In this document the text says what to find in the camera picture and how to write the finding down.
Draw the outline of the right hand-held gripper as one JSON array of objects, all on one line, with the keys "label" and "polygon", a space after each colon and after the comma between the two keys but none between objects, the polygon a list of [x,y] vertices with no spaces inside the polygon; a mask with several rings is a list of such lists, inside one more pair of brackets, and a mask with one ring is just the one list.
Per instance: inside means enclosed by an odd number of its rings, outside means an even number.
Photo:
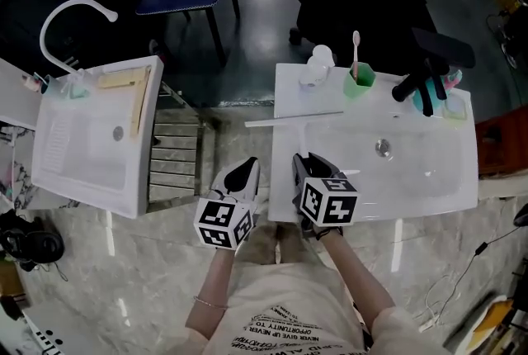
[{"label": "right hand-held gripper", "polygon": [[292,158],[295,185],[292,202],[303,236],[314,238],[317,234],[314,228],[342,232],[343,226],[352,223],[358,191],[337,166],[320,155],[309,152],[307,168],[304,161],[299,153]]}]

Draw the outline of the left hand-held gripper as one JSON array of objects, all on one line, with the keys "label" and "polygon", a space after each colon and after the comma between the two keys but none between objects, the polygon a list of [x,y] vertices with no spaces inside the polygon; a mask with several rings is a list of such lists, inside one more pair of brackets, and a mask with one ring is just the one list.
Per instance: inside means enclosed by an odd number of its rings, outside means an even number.
[{"label": "left hand-held gripper", "polygon": [[207,247],[236,250],[255,226],[261,166],[250,157],[224,178],[224,187],[213,187],[201,197],[193,225]]}]

